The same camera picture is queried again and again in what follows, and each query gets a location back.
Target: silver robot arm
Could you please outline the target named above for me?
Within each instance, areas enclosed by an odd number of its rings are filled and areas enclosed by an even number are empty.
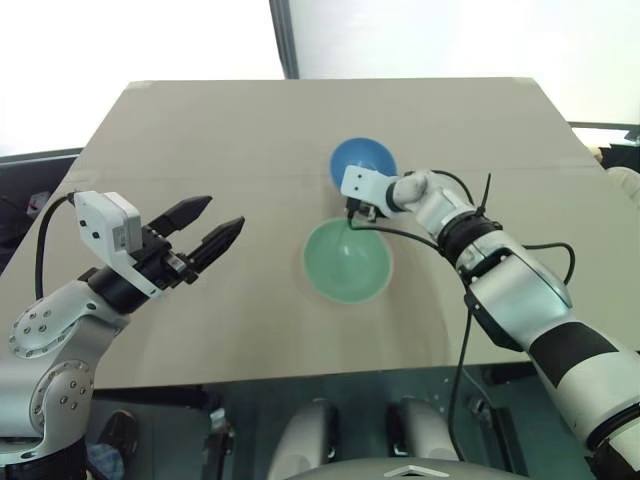
[[[0,358],[0,467],[7,478],[40,471],[42,478],[54,471],[56,478],[84,478],[75,460],[84,458],[100,358],[130,313],[169,287],[193,283],[244,224],[241,217],[220,225],[189,255],[176,254],[166,237],[193,222],[211,197],[184,200],[145,226],[115,193],[81,192],[72,200],[83,241],[107,266],[36,301],[10,326]]]
[[[567,425],[594,452],[594,474],[638,474],[640,356],[579,321],[556,275],[446,176],[385,177],[349,166],[341,192],[387,217],[412,213],[456,269],[464,301],[491,340],[529,355]]]

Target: blue bowl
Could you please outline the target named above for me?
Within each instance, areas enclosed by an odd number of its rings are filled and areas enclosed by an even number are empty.
[[[351,138],[338,145],[331,154],[331,178],[338,189],[342,185],[344,171],[349,165],[377,170],[387,176],[398,174],[391,152],[387,147],[370,138]]]

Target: tabletop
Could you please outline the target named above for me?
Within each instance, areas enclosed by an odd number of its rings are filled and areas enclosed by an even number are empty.
[[[151,220],[182,198],[214,201],[174,235],[190,251],[215,225],[246,217],[236,243],[191,286],[148,302],[104,356],[98,387],[449,365],[462,289],[437,254],[387,238],[389,286],[359,305],[318,295],[302,268],[314,227],[344,214],[328,159],[347,138],[374,138],[401,170],[440,168],[480,195],[523,243],[568,241],[582,320],[640,347],[638,217],[569,126],[526,79],[138,82],[121,95],[54,197],[116,191]],[[394,226],[419,232],[410,219]],[[33,301],[34,226],[0,277],[8,325]],[[540,258],[562,277],[562,252]],[[71,208],[50,226],[45,293],[99,265]],[[0,344],[0,354],[7,354]],[[468,363],[524,360],[474,326]]]

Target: bowl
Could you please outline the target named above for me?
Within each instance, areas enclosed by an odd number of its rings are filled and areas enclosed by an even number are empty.
[[[338,190],[342,185],[344,171],[349,165],[376,170],[388,177],[398,174],[391,152],[387,147],[370,138],[351,138],[338,145],[331,154],[329,170]]]
[[[379,232],[354,231],[345,218],[337,218],[309,235],[304,269],[313,287],[330,300],[361,303],[389,284],[393,257]]]

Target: green bowl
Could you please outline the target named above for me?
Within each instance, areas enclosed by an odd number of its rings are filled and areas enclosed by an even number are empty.
[[[385,289],[393,273],[387,242],[375,231],[353,231],[344,218],[315,228],[304,248],[311,284],[339,303],[365,302]]]

